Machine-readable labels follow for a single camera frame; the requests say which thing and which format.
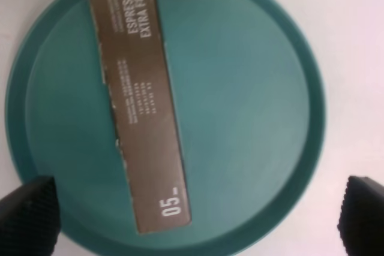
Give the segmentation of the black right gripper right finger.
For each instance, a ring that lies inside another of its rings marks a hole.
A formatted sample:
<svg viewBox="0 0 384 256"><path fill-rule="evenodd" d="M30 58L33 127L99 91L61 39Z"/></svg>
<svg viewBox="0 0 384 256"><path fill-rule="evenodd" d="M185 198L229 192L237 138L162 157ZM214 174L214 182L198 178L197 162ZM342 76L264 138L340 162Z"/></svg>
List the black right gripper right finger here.
<svg viewBox="0 0 384 256"><path fill-rule="evenodd" d="M383 185L350 176L338 230L347 255L383 255Z"/></svg>

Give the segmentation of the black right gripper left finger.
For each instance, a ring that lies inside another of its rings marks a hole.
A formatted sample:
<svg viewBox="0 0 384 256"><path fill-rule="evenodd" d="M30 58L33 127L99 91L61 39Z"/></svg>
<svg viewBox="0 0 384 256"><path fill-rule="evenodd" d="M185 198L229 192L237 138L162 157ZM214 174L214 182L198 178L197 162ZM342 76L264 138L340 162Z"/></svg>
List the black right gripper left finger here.
<svg viewBox="0 0 384 256"><path fill-rule="evenodd" d="M1 199L1 255L52 255L60 231L53 177L39 176Z"/></svg>

